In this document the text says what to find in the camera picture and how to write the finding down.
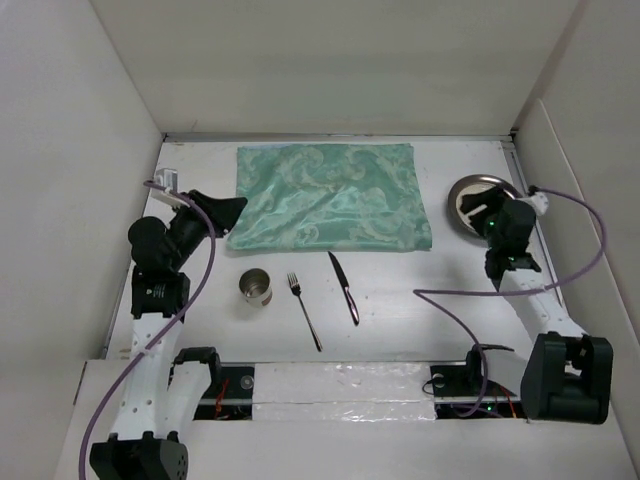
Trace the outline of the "round metal plate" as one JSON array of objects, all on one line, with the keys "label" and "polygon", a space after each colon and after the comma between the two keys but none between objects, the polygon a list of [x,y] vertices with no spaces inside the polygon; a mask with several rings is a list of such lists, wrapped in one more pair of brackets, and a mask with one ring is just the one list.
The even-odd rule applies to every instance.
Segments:
[{"label": "round metal plate", "polygon": [[451,226],[468,237],[479,238],[472,216],[503,198],[518,199],[521,193],[506,180],[489,174],[472,174],[458,180],[449,190],[446,214]]}]

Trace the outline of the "steel cup with white band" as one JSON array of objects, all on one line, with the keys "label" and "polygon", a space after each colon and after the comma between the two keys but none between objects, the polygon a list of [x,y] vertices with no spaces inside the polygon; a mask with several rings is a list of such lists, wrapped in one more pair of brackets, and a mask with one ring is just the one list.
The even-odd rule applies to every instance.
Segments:
[{"label": "steel cup with white band", "polygon": [[253,307],[265,307],[272,300],[271,278],[263,269],[252,268],[245,271],[238,286],[244,300]]}]

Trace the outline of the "green satin tablecloth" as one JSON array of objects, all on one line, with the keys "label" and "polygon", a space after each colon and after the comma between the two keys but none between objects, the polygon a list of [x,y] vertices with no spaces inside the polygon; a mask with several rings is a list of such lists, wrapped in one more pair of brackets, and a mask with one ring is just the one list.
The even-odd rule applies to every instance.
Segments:
[{"label": "green satin tablecloth", "polygon": [[227,240],[234,251],[433,245],[409,143],[240,147],[236,158],[236,194],[248,203]]}]

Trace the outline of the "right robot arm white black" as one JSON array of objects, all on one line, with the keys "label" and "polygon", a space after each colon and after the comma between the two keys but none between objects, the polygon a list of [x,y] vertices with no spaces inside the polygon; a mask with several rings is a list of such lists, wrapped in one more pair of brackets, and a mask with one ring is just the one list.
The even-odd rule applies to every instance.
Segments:
[{"label": "right robot arm white black", "polygon": [[509,384],[533,420],[602,424],[608,417],[613,347],[587,334],[563,309],[529,252],[537,220],[549,207],[550,190],[533,187],[513,198],[500,186],[465,194],[460,211],[486,241],[485,272],[533,342],[519,377]]}]

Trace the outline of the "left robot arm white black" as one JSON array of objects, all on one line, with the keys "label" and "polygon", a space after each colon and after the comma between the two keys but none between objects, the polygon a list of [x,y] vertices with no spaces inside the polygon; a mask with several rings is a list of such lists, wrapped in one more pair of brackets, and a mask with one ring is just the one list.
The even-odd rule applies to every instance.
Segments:
[{"label": "left robot arm white black", "polygon": [[182,268],[203,241],[214,245],[239,220],[244,197],[214,199],[152,185],[171,205],[169,223],[145,216],[129,228],[131,359],[105,393],[83,434],[78,476],[100,479],[184,479],[189,453],[184,432],[202,396],[222,387],[211,346],[178,349],[187,311],[204,287]]}]

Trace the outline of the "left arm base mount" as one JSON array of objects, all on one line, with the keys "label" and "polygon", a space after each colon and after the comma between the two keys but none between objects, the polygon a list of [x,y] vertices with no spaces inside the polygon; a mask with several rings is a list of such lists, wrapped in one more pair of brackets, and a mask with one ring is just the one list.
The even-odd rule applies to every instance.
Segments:
[{"label": "left arm base mount", "polygon": [[249,421],[253,417],[255,365],[223,363],[221,377],[205,391],[195,420]]}]

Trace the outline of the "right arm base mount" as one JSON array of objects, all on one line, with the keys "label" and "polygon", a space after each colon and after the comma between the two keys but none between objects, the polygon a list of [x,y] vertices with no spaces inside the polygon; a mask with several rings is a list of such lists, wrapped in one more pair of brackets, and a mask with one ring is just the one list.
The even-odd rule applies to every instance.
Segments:
[{"label": "right arm base mount", "polygon": [[436,418],[524,419],[521,380],[527,360],[496,344],[472,347],[459,362],[436,362],[422,392],[434,401]]}]

